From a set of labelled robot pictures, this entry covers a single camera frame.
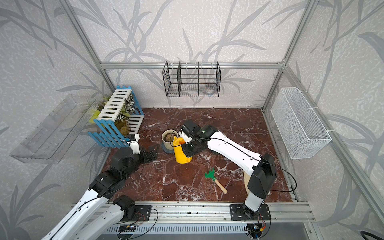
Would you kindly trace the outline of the yellow watering can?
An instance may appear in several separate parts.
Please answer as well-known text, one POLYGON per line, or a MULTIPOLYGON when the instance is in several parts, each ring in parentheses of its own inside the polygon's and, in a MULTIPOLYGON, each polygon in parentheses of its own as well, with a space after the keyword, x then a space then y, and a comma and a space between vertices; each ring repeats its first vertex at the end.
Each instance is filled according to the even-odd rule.
POLYGON ((183 149, 181 147, 182 144, 185 144, 186 142, 184 141, 183 138, 181 137, 174 137, 174 140, 172 142, 172 145, 174 147, 174 153, 176 157, 176 162, 179 164, 187 164, 190 163, 191 160, 193 159, 192 157, 187 157, 185 153, 183 152, 183 149))

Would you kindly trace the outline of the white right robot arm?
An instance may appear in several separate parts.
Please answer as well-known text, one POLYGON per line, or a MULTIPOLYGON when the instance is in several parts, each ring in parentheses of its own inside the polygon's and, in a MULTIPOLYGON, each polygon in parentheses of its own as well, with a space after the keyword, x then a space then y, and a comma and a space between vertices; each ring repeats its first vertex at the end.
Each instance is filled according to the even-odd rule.
POLYGON ((215 127, 211 125, 200 127, 192 120, 182 125, 180 134, 186 141, 181 147, 187 157, 209 149, 234 162, 247 173, 250 176, 249 193, 243 203, 243 209, 249 214, 259 210, 277 179, 277 167, 271 155, 261 155, 247 150, 215 127))

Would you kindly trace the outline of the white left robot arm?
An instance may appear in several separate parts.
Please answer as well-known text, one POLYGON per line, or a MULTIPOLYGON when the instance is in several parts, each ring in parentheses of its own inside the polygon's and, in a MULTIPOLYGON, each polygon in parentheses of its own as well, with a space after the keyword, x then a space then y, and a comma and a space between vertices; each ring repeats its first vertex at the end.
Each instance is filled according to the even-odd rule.
POLYGON ((105 230, 119 222, 130 222, 132 226, 149 220, 151 206, 136 206, 134 200, 121 195, 99 217, 89 219, 106 204, 119 190, 123 189, 128 177, 140 165, 158 158, 159 145, 147 150, 129 146, 120 148, 112 156, 109 170, 100 173, 68 214, 44 236, 45 240, 95 240, 105 230))

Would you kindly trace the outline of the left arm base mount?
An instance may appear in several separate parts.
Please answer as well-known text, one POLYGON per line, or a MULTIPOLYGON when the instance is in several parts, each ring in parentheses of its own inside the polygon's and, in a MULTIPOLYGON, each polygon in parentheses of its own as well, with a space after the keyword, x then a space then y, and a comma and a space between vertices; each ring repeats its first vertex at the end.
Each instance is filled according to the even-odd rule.
POLYGON ((136 205, 136 202, 126 195, 113 201, 123 212, 120 222, 147 222, 150 219, 151 205, 136 205))

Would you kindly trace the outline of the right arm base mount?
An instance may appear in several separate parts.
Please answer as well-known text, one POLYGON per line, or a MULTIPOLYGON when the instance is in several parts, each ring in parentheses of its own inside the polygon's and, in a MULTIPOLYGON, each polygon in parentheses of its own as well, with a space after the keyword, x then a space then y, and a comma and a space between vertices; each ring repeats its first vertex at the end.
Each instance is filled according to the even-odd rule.
POLYGON ((257 211, 252 211, 245 204, 232 204, 230 214, 232 221, 269 221, 272 219, 269 206, 265 203, 262 203, 257 211))

